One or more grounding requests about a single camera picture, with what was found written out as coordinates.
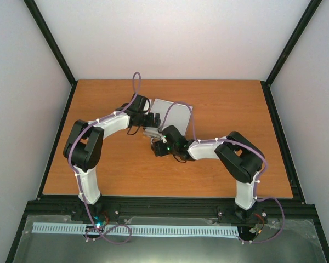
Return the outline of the aluminium poker case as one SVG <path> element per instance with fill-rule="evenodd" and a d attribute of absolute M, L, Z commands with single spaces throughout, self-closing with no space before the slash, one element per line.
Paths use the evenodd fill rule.
<path fill-rule="evenodd" d="M 162 100 L 158 98 L 154 99 L 154 101 L 151 102 L 150 112 L 159 113 L 161 123 L 158 128 L 143 129 L 143 135 L 149 138 L 158 139 L 161 136 L 160 131 L 170 125 L 174 125 L 183 136 L 186 135 L 191 113 L 187 106 L 185 106 L 184 104 L 173 105 L 169 113 L 167 113 L 168 109 L 172 104 L 172 101 Z"/>

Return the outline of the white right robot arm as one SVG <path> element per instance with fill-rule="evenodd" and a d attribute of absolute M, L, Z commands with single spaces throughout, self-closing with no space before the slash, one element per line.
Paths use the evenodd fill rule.
<path fill-rule="evenodd" d="M 188 140 L 170 125 L 160 132 L 159 138 L 151 140 L 151 149 L 156 157 L 171 155 L 182 163 L 220 160 L 236 181 L 235 204 L 246 211 L 257 200 L 259 177 L 268 166 L 262 151 L 237 131 L 211 140 Z"/>

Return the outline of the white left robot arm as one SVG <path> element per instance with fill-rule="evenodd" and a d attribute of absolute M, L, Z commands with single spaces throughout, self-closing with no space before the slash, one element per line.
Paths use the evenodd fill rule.
<path fill-rule="evenodd" d="M 98 220 L 103 214 L 103 206 L 97 203 L 101 193 L 96 176 L 103 140 L 132 127 L 158 128 L 160 114 L 151 113 L 150 106 L 151 99 L 135 93 L 129 103 L 113 113 L 89 122 L 79 119 L 73 124 L 63 155 L 75 173 L 78 196 L 86 203 L 83 212 L 90 220 Z"/>

